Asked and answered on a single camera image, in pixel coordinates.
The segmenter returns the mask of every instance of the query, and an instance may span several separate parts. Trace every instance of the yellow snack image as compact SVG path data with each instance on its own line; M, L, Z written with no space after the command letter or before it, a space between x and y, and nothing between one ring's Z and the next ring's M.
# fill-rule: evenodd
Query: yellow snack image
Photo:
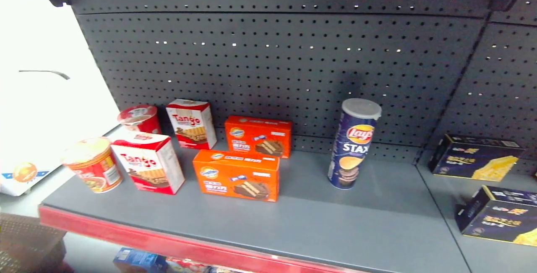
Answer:
M537 229L518 235L513 243L537 247Z
M353 156L344 156L339 159L339 166L343 169L353 169L358 166L364 159L355 158Z
M492 159L487 165L479 168L472 175L472 179L482 179L485 181L502 181L503 177L511 170L518 160L517 157L508 155L503 158Z

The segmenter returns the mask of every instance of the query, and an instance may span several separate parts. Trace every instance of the blue can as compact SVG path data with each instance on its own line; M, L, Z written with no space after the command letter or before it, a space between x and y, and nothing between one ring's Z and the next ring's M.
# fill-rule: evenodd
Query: blue can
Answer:
M351 189L368 154L382 108L366 99L347 99L341 109L328 179L336 188Z

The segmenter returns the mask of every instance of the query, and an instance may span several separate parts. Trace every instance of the product box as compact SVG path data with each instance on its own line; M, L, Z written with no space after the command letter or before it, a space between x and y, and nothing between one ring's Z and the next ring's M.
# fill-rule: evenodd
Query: product box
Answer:
M292 122L229 116L225 125L230 151L289 158Z
M167 135L126 132L112 150L140 190L174 195L185 181Z
M201 263L174 257L167 257L166 262L168 263L171 271L174 273L206 273L210 268L209 266Z
M211 149L216 144L208 102L176 99L166 111L181 147Z
M537 193L484 186L455 221L463 235L537 246Z
M279 158L204 149L193 163L203 193L267 202L278 199Z
M513 141L446 134L428 167L436 175L499 182L522 152Z
M114 265L122 273L166 273L166 257L130 248L121 248L117 252Z
M6 156L0 159L0 193L20 196L60 164L57 158L44 155L23 158Z
M246 271L239 271L236 269L228 269L224 267L209 267L207 271L205 271L205 273L240 273L240 272L246 273Z

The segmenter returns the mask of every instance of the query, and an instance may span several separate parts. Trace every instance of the gray shelf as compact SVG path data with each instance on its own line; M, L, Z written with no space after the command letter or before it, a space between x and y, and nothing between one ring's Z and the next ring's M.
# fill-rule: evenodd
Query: gray shelf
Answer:
M219 143L216 149L225 149ZM187 181L174 196L127 179L96 195L72 178L44 205L123 225L370 272L469 272L443 217L410 164L365 161L352 190L326 179L329 155L295 151L280 168L277 203L204 195L197 151L180 149Z
M472 273L525 273L535 271L535 247L464 237L455 223L458 204L466 204L481 185L537 192L537 181L528 175L508 174L501 182L478 181L433 175L426 167L432 152L422 156L418 170L442 212Z

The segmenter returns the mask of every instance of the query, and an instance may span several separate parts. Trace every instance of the red and white box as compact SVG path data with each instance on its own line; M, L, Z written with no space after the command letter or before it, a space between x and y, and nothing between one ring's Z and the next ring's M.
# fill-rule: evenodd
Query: red and white box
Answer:
M174 195L185 181L167 135L125 132L112 143L112 150L140 190Z
M181 147L211 149L216 144L208 102L176 99L166 111Z

